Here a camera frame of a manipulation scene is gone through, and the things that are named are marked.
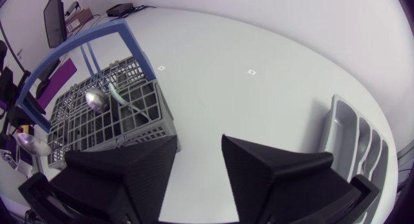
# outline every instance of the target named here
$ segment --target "desk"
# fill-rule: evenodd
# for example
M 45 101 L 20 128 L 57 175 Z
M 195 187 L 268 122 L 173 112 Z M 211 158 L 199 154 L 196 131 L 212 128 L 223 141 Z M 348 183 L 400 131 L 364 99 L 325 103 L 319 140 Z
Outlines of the desk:
M 397 187 L 393 136 L 377 102 L 350 74 L 292 40 L 223 17 L 158 8 L 126 20 L 154 68 L 182 146 L 161 221 L 237 221 L 221 135 L 316 152 L 334 94 L 348 100 L 388 142 L 386 184 L 373 223 L 387 218 Z M 96 39 L 91 45 L 101 68 L 130 56 L 118 35 Z M 89 76 L 77 49 L 70 57 L 78 72 L 56 97 Z M 248 74 L 249 69 L 256 75 Z M 45 133 L 37 129 L 36 135 Z M 45 158 L 43 163 L 48 178 L 53 177 L 56 171 L 46 169 Z

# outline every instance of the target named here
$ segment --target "spoon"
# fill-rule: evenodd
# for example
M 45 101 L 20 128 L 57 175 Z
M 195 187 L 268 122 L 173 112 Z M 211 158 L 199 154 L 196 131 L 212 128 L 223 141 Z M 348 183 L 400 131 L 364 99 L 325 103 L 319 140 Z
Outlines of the spoon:
M 17 139 L 20 142 L 20 146 L 23 147 L 29 154 L 34 156 L 48 156 L 52 153 L 52 148 L 44 141 L 37 137 L 27 134 L 17 134 Z
M 86 103 L 94 111 L 103 113 L 109 103 L 108 97 L 98 88 L 90 88 L 86 91 Z

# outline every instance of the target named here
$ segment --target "black device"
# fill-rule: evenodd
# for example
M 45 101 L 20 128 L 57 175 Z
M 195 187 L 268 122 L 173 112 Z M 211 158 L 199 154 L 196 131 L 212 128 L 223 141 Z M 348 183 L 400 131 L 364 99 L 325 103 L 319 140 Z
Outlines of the black device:
M 7 45 L 0 40 L 0 72 L 3 71 L 3 65 L 7 55 Z
M 156 223 L 176 151 L 177 136 L 68 151 L 53 180 L 37 173 L 19 191 L 45 223 Z
M 36 98 L 40 98 L 42 96 L 43 92 L 50 83 L 49 77 L 52 75 L 53 71 L 58 67 L 59 64 L 60 60 L 56 59 L 46 69 L 42 70 L 38 76 L 38 79 L 40 79 L 41 82 L 36 89 Z
M 132 3 L 117 4 L 108 9 L 106 11 L 106 14 L 108 15 L 108 17 L 120 17 L 134 9 L 135 8 Z
M 65 16 L 61 0 L 49 0 L 44 11 L 45 29 L 49 47 L 55 48 L 66 40 Z
M 240 223 L 353 223 L 379 189 L 331 169 L 331 153 L 294 153 L 223 135 Z

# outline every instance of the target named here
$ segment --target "black monitor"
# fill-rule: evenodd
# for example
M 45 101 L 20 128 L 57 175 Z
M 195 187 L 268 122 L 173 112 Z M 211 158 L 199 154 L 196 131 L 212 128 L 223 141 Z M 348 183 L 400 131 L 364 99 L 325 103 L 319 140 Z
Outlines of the black monitor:
M 65 16 L 61 0 L 49 0 L 43 11 L 47 42 L 51 49 L 66 40 Z

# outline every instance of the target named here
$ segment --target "purple cloth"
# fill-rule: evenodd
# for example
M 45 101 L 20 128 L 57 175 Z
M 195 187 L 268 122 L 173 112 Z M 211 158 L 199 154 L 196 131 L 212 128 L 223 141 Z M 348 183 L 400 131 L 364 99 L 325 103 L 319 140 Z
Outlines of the purple cloth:
M 49 85 L 46 87 L 40 98 L 36 99 L 43 109 L 46 108 L 52 98 L 58 93 L 60 88 L 62 88 L 62 86 L 69 80 L 69 78 L 71 78 L 71 76 L 74 75 L 74 73 L 76 73 L 76 71 L 76 66 L 69 58 L 52 75 L 49 79 Z

